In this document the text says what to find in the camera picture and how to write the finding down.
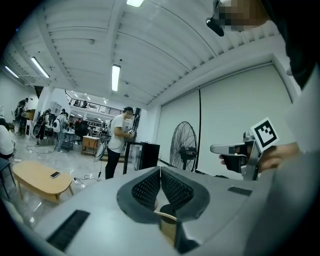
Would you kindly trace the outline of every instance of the stool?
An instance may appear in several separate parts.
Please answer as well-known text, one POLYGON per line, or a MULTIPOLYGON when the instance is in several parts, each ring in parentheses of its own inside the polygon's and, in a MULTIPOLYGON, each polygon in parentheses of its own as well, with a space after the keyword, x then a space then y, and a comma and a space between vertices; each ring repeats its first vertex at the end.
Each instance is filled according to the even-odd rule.
POLYGON ((16 185, 15 183, 15 180, 14 180, 14 177, 12 176, 12 172, 11 172, 11 167, 10 167, 10 162, 8 160, 5 160, 3 158, 0 158, 0 178, 1 178, 1 182, 2 182, 2 185, 3 185, 3 188, 4 188, 4 191, 6 193, 6 196, 8 197, 8 199, 10 199, 9 195, 8 195, 8 192, 6 190, 6 186, 5 186, 5 179, 4 179, 4 176, 2 175, 2 172, 3 170, 8 167, 9 168, 9 172, 10 172, 10 175, 11 175, 11 178, 12 178, 12 181, 13 181, 13 184, 16 185))

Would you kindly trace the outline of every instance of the smartphone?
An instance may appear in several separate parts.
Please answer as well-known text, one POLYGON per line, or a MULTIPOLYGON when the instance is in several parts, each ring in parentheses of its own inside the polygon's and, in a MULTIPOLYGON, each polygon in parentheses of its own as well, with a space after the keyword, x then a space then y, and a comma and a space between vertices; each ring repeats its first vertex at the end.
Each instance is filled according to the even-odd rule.
POLYGON ((55 177, 57 177, 59 175, 60 175, 60 172, 56 171, 55 173, 51 174, 50 177, 54 179, 55 177))

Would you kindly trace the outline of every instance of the office chair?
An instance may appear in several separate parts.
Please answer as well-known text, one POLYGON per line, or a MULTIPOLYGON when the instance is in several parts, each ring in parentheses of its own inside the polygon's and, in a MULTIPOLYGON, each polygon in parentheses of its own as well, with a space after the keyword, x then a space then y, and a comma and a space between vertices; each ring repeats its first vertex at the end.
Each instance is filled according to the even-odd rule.
POLYGON ((88 121, 81 121, 79 123, 76 123, 74 125, 74 134, 80 137, 80 139, 76 139, 76 142, 79 142, 82 144, 84 136, 88 134, 88 121))

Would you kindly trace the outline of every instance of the black vertical pole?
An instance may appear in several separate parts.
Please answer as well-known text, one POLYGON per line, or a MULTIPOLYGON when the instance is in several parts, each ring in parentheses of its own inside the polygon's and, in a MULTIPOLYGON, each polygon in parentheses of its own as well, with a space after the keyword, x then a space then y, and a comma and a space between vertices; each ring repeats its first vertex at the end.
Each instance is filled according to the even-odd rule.
POLYGON ((200 87, 198 87, 198 90, 199 90, 199 136, 198 136, 198 150, 197 150, 197 156, 196 156, 196 160, 195 160, 194 171, 196 171, 198 169, 200 141, 201 141, 201 90, 200 90, 200 87))

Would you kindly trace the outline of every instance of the industrial fan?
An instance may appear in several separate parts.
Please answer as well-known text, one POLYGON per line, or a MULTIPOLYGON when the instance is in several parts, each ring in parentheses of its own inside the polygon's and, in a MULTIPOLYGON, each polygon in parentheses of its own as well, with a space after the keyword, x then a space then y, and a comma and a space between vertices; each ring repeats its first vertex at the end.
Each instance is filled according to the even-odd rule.
POLYGON ((174 130, 171 148, 170 165, 192 172, 197 159, 197 136, 190 123, 183 121, 174 130))

